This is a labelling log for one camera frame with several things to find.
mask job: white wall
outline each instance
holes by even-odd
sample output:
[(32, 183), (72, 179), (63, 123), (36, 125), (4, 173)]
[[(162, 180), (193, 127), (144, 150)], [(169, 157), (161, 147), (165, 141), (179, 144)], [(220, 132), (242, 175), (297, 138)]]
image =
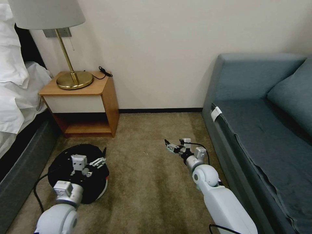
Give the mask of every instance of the white wall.
[[(311, 0), (79, 3), (86, 23), (64, 39), (74, 69), (111, 70), (122, 109), (202, 107), (219, 53), (312, 52)], [(32, 35), (54, 75), (68, 70), (57, 39)]]

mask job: beige carpet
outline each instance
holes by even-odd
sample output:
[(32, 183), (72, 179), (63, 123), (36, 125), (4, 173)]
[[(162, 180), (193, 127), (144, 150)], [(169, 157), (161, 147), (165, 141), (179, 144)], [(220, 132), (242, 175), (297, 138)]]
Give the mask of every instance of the beige carpet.
[[(201, 113), (121, 114), (115, 138), (61, 136), (44, 174), (60, 152), (79, 143), (106, 146), (111, 173), (104, 195), (80, 205), (74, 233), (209, 233), (212, 219), (201, 192), (183, 160), (165, 149), (165, 138), (178, 144), (183, 137), (206, 146), (211, 164), (226, 184)], [(46, 178), (37, 190), (45, 209), (54, 205)], [(7, 233), (33, 233), (39, 216), (31, 193)]]

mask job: table lamp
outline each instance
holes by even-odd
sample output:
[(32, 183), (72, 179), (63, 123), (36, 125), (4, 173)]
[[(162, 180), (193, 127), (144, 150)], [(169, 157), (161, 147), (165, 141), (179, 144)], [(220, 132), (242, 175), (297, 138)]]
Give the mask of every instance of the table lamp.
[(19, 28), (54, 29), (59, 39), (70, 72), (57, 79), (62, 89), (79, 89), (93, 82), (93, 75), (74, 71), (58, 28), (73, 27), (85, 22), (77, 0), (8, 0)]

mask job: sofa seat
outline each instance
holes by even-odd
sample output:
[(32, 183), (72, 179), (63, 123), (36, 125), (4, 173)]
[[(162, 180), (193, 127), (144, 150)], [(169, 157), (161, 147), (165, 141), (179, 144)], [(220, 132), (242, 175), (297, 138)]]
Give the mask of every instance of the sofa seat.
[(226, 123), (293, 228), (299, 233), (309, 233), (312, 227), (310, 137), (266, 99), (215, 100), (214, 105), (221, 109), (218, 118)]

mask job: white tag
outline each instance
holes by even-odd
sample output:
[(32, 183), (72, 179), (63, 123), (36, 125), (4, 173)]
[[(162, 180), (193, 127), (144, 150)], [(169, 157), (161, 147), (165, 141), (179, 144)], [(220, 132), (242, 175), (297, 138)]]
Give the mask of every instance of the white tag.
[(219, 114), (222, 114), (222, 111), (219, 107), (215, 107), (215, 109), (211, 112), (211, 118), (213, 121), (219, 116)]

